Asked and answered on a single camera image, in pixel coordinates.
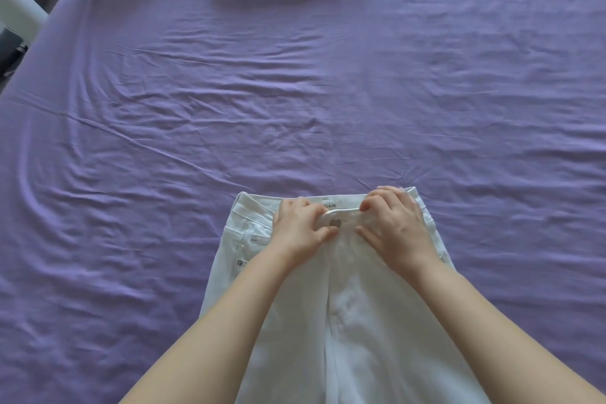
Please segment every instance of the mattress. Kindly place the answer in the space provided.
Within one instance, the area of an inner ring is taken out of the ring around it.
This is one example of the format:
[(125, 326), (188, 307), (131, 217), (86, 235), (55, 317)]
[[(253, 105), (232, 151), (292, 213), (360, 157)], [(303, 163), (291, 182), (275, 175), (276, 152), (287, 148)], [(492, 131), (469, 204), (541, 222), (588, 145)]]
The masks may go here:
[(603, 0), (60, 0), (0, 97), (0, 401), (119, 400), (237, 193), (416, 186), (606, 392)]

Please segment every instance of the white jeans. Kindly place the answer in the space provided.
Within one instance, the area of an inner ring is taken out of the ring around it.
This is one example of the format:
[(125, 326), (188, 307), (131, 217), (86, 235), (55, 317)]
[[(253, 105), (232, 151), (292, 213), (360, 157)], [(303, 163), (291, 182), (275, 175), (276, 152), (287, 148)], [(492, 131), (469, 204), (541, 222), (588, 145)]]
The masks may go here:
[[(416, 189), (408, 193), (422, 208), (440, 257), (452, 266)], [(359, 212), (363, 198), (310, 198), (328, 208), (323, 224), (339, 219), (339, 235), (284, 281), (236, 402), (490, 404), (423, 300), (355, 234), (357, 224), (372, 227), (374, 219), (371, 212)], [(280, 200), (238, 195), (213, 262), (201, 315), (269, 242)]]

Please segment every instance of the forearm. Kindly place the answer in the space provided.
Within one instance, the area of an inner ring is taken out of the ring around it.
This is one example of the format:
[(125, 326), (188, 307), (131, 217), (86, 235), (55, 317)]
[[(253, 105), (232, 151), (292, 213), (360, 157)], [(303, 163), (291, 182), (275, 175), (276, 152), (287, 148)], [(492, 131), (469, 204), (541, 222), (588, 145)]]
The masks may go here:
[(122, 404), (234, 402), (263, 321), (288, 272), (272, 249), (262, 251)]
[(413, 287), (470, 365), (494, 404), (603, 404), (606, 398), (567, 368), (445, 265)]

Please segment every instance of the hand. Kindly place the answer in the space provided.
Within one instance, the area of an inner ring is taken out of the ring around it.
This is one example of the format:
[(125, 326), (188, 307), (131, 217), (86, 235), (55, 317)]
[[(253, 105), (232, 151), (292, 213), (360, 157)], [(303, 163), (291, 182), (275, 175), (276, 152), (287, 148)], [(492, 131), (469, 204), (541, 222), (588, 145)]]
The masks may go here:
[(408, 283), (428, 266), (441, 264), (423, 212), (404, 189), (377, 187), (360, 204), (360, 211), (369, 209), (379, 219), (381, 236), (363, 226), (356, 227), (356, 232)]
[(318, 216), (326, 212), (321, 203), (311, 203), (299, 197), (282, 200), (273, 216), (273, 231), (268, 247), (286, 258), (289, 268), (311, 259), (318, 247), (339, 233), (338, 227), (313, 229)]

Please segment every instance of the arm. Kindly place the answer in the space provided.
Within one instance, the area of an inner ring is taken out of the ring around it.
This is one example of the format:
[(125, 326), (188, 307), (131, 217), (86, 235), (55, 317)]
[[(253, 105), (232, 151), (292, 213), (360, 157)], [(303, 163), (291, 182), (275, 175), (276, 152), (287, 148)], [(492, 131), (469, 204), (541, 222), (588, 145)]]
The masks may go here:
[(325, 212), (308, 200), (283, 200), (268, 247), (162, 355), (122, 404), (224, 404), (236, 400), (254, 343), (284, 279), (311, 258), (336, 227), (313, 230)]
[(378, 187), (361, 211), (379, 217), (381, 238), (357, 232), (417, 291), (469, 364), (494, 404), (606, 404), (596, 388), (499, 312), (460, 274), (445, 266), (405, 191)]

